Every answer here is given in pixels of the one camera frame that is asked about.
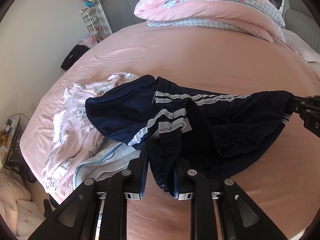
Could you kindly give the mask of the pink checkered folded duvet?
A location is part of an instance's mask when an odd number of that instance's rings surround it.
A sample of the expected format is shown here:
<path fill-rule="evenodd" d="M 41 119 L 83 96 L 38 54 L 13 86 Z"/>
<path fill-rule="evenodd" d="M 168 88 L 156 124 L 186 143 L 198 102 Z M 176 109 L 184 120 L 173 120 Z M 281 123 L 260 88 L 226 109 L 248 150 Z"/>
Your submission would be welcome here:
<path fill-rule="evenodd" d="M 188 25 L 285 41 L 285 22 L 269 0 L 140 0 L 134 14 L 150 27 Z"/>

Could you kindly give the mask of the black bag on floor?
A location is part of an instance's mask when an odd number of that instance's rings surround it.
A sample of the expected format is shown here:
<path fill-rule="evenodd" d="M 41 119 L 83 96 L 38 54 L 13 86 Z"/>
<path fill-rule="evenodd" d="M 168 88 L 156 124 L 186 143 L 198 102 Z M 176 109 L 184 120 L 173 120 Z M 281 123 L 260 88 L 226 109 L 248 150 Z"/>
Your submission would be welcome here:
<path fill-rule="evenodd" d="M 77 44 L 66 56 L 63 63 L 61 64 L 61 69 L 67 71 L 71 68 L 73 64 L 78 61 L 87 51 L 89 51 L 89 47 L 85 45 Z"/>

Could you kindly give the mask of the navy shorts with white stripes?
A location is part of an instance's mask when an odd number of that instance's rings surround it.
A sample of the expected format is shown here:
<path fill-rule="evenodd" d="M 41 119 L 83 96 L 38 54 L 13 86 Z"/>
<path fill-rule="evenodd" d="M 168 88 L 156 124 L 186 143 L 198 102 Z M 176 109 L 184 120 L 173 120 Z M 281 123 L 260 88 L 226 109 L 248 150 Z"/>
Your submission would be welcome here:
<path fill-rule="evenodd" d="M 292 100 L 284 90 L 229 95 L 144 75 L 87 99 L 85 109 L 104 137 L 137 150 L 147 146 L 157 185 L 176 197 L 179 162 L 214 180 L 242 172 L 279 137 Z"/>

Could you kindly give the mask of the grey green padded headboard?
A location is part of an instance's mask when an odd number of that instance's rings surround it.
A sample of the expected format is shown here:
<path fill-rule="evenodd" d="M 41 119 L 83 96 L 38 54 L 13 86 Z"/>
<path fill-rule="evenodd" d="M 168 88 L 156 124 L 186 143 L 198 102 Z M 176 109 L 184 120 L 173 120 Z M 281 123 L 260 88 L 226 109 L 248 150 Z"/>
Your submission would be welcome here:
<path fill-rule="evenodd" d="M 319 53 L 319 26 L 302 0 L 283 0 L 285 28 L 296 33 Z"/>

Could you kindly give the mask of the white storage shelf rack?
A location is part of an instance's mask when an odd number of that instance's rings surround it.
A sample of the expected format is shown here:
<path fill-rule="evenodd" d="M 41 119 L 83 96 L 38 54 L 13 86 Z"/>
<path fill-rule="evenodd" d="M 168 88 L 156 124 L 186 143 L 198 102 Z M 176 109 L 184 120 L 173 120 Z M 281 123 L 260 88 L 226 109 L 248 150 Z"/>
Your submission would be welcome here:
<path fill-rule="evenodd" d="M 89 35 L 95 35 L 97 42 L 107 37 L 107 32 L 95 7 L 85 8 L 79 11 L 80 18 Z"/>

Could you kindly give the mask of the white cartoon print pajamas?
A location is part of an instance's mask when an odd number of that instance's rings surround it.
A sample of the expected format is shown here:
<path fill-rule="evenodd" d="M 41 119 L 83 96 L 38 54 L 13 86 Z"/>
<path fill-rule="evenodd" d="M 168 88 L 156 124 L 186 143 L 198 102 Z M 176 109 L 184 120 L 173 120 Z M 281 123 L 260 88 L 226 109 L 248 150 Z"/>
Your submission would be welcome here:
<path fill-rule="evenodd" d="M 41 184 L 47 193 L 64 197 L 70 194 L 76 167 L 95 156 L 104 141 L 87 118 L 86 100 L 137 78 L 132 73 L 118 72 L 103 81 L 79 80 L 65 89 L 63 106 L 53 118 L 53 143 L 41 172 Z"/>

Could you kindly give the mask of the pink blanket on floor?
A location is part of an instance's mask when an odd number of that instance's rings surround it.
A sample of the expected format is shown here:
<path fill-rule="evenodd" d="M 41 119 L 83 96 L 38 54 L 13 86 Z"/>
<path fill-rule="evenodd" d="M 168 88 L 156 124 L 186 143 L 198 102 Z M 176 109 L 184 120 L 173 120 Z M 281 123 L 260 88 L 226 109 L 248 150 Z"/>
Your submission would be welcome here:
<path fill-rule="evenodd" d="M 1 217 L 17 239 L 28 239 L 44 221 L 29 190 L 1 170 Z"/>

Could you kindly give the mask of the grey door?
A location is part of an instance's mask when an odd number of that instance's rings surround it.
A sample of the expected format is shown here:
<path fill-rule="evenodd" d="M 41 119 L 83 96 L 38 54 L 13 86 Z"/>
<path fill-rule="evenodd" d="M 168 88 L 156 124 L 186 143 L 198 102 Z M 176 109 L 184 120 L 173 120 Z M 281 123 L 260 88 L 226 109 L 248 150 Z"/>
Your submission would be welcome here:
<path fill-rule="evenodd" d="M 144 22 L 134 15 L 139 0 L 99 0 L 113 33 Z"/>

